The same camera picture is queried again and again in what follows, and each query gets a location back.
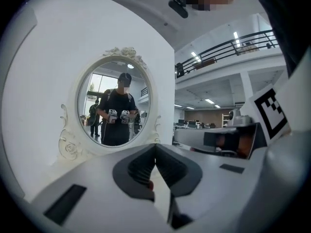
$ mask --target white mirror frame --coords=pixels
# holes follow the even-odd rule
[[[149,112],[146,123],[134,139],[121,146],[107,147],[93,141],[84,131],[78,113],[78,98],[82,84],[87,76],[99,66],[115,60],[124,60],[141,71],[148,87]],[[141,56],[137,55],[134,48],[123,48],[121,50],[114,48],[91,61],[91,64],[81,71],[69,94],[72,96],[69,95],[68,102],[61,105],[65,112],[65,115],[61,117],[65,124],[58,142],[59,157],[61,159],[81,163],[96,155],[105,155],[144,144],[160,143],[159,134],[157,133],[157,126],[160,124],[157,123],[157,120],[161,116],[158,115],[156,85],[147,65],[143,62]]]

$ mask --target black slot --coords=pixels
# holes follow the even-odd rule
[[[74,184],[44,213],[44,215],[58,225],[62,225],[85,191],[86,187]]]
[[[244,171],[243,167],[240,166],[232,166],[232,165],[228,165],[228,164],[222,164],[220,166],[220,168],[231,171],[231,172],[235,172],[235,173],[239,173],[242,174]]]

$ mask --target oval mirror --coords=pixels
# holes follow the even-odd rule
[[[87,75],[78,96],[78,114],[93,141],[117,147],[134,140],[143,130],[149,101],[139,68],[116,59]]]

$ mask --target black railing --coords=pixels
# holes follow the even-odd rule
[[[182,77],[191,71],[207,67],[226,57],[255,52],[260,49],[275,48],[277,45],[278,42],[272,30],[244,35],[207,49],[183,63],[178,63],[175,66],[176,77]]]
[[[141,97],[144,96],[144,95],[146,95],[146,94],[148,94],[148,88],[147,88],[147,87],[146,87],[146,88],[143,88],[143,89],[141,90]]]

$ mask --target handheld controller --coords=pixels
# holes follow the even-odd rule
[[[128,124],[129,121],[130,121],[130,113],[129,113],[129,111],[122,111],[120,119],[121,119],[121,123],[122,124]]]
[[[108,120],[107,120],[107,122],[108,123],[112,123],[112,120],[117,120],[117,119],[118,119],[117,111],[110,109],[109,113],[108,113]]]

